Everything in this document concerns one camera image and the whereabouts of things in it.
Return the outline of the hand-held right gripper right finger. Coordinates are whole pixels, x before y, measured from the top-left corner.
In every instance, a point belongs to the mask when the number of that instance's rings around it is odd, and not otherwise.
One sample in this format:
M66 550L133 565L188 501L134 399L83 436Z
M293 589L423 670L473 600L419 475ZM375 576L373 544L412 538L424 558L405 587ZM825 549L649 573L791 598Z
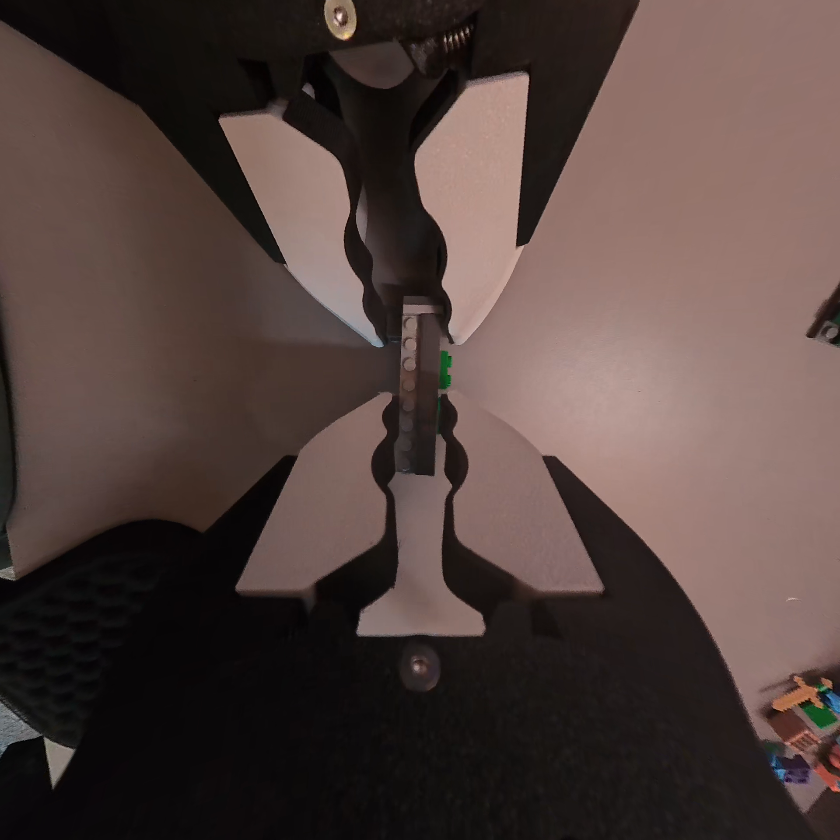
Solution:
M602 579L535 445L458 391L447 393L442 409L458 546L538 594L602 595Z

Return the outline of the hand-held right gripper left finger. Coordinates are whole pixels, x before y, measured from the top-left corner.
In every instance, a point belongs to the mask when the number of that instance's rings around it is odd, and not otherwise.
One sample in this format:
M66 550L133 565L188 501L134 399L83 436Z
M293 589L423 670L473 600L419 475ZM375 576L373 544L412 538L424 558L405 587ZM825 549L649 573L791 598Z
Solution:
M394 443L382 392L300 450L245 568L237 593L301 595L372 549L386 530Z

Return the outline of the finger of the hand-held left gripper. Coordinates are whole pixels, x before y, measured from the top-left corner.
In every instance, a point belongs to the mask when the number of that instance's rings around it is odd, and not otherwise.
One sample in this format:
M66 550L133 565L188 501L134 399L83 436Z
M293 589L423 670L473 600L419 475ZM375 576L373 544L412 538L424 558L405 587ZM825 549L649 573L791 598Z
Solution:
M445 242L448 333L463 344L495 306L518 263L529 74L468 82L421 142L421 201Z
M344 247L354 216L343 168L284 119L286 108L228 114L219 124L291 275L332 315L382 348Z

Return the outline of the long light grey plate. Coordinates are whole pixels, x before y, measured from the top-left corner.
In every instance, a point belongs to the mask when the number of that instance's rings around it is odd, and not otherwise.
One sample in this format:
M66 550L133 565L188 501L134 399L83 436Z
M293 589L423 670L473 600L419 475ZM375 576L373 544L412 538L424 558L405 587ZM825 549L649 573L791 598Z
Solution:
M435 473L443 314L443 308L432 298L403 300L394 456L399 473Z

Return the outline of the black quilted wrist rest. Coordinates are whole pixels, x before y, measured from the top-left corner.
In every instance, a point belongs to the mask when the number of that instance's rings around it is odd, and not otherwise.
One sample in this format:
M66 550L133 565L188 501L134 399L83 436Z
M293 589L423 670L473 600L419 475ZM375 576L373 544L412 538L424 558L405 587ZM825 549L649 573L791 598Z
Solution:
M51 793L44 741L81 745L141 613L202 538L179 522L134 521L2 576L2 706L36 731L2 748L2 802Z

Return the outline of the pile of colourful brick figures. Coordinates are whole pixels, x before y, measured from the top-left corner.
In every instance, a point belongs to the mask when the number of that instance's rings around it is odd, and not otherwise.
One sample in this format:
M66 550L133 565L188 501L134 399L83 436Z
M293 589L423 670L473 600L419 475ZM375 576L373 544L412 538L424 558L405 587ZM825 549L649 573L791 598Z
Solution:
M774 740L765 743L770 767L787 787L813 781L839 793L838 682L826 676L792 675L767 706Z

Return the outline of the grey green brick tower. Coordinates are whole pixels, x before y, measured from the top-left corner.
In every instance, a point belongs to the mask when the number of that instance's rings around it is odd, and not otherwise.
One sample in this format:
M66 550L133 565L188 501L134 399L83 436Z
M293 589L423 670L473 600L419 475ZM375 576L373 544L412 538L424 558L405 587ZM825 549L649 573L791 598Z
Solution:
M839 286L824 300L806 332L809 340L839 346Z

